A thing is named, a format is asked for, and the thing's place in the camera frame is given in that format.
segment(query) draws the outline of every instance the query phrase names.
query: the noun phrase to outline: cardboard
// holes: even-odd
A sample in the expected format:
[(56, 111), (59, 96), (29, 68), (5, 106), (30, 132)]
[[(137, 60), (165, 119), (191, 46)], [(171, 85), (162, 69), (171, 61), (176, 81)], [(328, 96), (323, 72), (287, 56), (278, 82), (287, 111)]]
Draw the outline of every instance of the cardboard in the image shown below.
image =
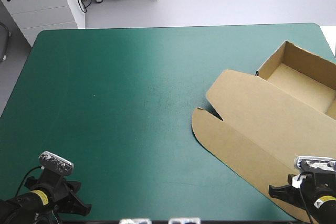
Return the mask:
[[(225, 70), (206, 97), (221, 119), (197, 108), (198, 141), (266, 197), (287, 184), (296, 155), (336, 157), (336, 65), (290, 42), (258, 69)], [(304, 210), (271, 199), (293, 217)]]

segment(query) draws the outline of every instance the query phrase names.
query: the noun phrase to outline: gray floor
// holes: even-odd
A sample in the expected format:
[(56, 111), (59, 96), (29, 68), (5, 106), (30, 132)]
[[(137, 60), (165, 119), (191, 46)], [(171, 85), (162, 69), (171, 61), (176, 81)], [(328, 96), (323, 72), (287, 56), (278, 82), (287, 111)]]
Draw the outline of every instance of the gray floor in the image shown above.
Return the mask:
[[(88, 9), (87, 28), (210, 26), (313, 22), (336, 26), (335, 0), (103, 0)], [(3, 5), (0, 20), (12, 31), (0, 63), (0, 113), (30, 52)]]

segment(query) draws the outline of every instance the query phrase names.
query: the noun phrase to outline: white desk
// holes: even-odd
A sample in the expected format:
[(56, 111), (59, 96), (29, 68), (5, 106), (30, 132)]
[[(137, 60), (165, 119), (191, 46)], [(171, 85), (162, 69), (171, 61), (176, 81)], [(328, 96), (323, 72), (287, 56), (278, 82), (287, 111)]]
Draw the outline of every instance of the white desk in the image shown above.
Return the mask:
[(85, 28), (77, 0), (1, 0), (30, 45), (43, 30)]

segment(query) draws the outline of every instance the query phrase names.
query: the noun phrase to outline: green table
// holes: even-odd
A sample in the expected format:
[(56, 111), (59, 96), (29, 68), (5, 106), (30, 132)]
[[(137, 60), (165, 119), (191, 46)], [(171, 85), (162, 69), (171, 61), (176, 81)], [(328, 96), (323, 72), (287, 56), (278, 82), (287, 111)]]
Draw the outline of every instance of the green table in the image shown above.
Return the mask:
[(42, 32), (0, 118), (0, 198), (49, 150), (93, 204), (65, 219), (291, 220), (191, 129), (224, 69), (253, 74), (284, 40), (334, 60), (315, 24)]

